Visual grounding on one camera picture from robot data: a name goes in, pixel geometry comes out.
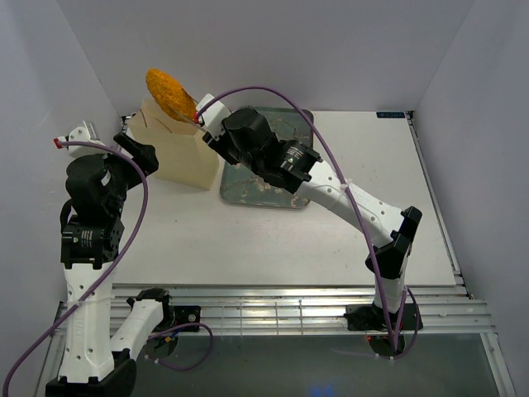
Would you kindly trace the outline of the beige paper bag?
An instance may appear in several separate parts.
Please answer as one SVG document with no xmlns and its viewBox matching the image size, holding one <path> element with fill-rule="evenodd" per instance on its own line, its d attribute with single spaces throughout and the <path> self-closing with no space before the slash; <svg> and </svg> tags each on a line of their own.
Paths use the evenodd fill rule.
<svg viewBox="0 0 529 397">
<path fill-rule="evenodd" d="M 155 148 L 159 169 L 155 177 L 209 190 L 220 162 L 194 126 L 169 117 L 152 98 L 128 121 L 133 138 Z"/>
</svg>

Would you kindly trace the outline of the metal tongs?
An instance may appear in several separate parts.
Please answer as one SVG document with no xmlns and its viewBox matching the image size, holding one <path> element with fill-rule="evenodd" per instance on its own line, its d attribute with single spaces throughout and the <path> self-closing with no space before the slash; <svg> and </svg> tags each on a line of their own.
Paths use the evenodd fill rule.
<svg viewBox="0 0 529 397">
<path fill-rule="evenodd" d="M 188 117 L 171 106 L 168 106 L 168 109 L 169 111 L 167 112 L 167 114 L 174 120 L 192 125 L 204 134 L 208 133 L 208 130 L 204 126 L 200 125 L 197 121 L 195 121 L 193 117 Z"/>
</svg>

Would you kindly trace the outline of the orange crumbed oval bread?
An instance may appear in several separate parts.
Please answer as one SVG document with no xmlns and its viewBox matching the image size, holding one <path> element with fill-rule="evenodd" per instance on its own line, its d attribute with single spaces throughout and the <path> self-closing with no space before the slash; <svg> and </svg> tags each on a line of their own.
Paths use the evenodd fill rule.
<svg viewBox="0 0 529 397">
<path fill-rule="evenodd" d="M 195 120 L 196 101 L 177 79 L 162 70 L 151 68 L 145 74 L 145 84 L 152 98 L 166 114 L 168 106 L 171 106 Z"/>
</svg>

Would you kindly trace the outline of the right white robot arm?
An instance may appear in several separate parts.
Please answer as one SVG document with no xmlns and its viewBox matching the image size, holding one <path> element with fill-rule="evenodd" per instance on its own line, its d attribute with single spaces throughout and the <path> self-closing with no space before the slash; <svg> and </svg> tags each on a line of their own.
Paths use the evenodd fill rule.
<svg viewBox="0 0 529 397">
<path fill-rule="evenodd" d="M 230 165 L 243 165 L 265 183 L 319 204 L 364 233 L 366 266 L 375 274 L 374 321 L 393 328 L 403 319 L 405 270 L 422 212 L 396 208 L 340 179 L 310 146 L 281 140 L 253 108 L 209 108 L 198 116 L 204 141 Z"/>
</svg>

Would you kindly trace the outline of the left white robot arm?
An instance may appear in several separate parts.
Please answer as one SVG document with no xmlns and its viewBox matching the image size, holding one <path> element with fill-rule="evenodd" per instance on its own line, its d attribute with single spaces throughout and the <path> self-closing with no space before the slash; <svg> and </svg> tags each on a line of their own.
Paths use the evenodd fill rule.
<svg viewBox="0 0 529 397">
<path fill-rule="evenodd" d="M 124 132 L 113 140 L 125 155 L 89 141 L 86 146 L 95 152 L 76 158 L 66 170 L 69 200 L 60 213 L 66 344 L 59 373 L 45 387 L 47 396 L 131 395 L 136 358 L 148 336 L 174 324 L 166 292 L 148 289 L 128 299 L 131 312 L 117 334 L 110 334 L 112 277 L 129 248 L 120 243 L 126 196 L 159 167 L 153 146 Z"/>
</svg>

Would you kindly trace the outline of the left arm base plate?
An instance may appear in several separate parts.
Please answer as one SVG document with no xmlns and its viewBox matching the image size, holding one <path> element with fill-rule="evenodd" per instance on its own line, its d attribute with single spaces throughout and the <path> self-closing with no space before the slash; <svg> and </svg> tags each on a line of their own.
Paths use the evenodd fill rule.
<svg viewBox="0 0 529 397">
<path fill-rule="evenodd" d="M 197 305 L 170 305 L 163 309 L 164 317 L 155 330 L 164 331 L 178 325 L 193 323 L 193 326 L 184 328 L 183 332 L 197 332 L 200 328 L 197 323 L 201 321 L 201 312 L 202 308 Z"/>
</svg>

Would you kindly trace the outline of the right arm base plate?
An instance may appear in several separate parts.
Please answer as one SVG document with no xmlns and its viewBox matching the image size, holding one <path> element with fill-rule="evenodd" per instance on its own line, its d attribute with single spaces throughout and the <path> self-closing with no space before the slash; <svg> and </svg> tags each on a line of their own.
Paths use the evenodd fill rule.
<svg viewBox="0 0 529 397">
<path fill-rule="evenodd" d="M 346 319 L 347 328 L 350 331 L 387 330 L 383 310 L 373 304 L 347 305 L 343 317 Z M 416 328 L 417 319 L 419 319 L 419 329 L 422 329 L 422 320 L 417 317 L 415 306 L 413 304 L 405 304 L 401 329 L 403 331 L 413 331 Z"/>
</svg>

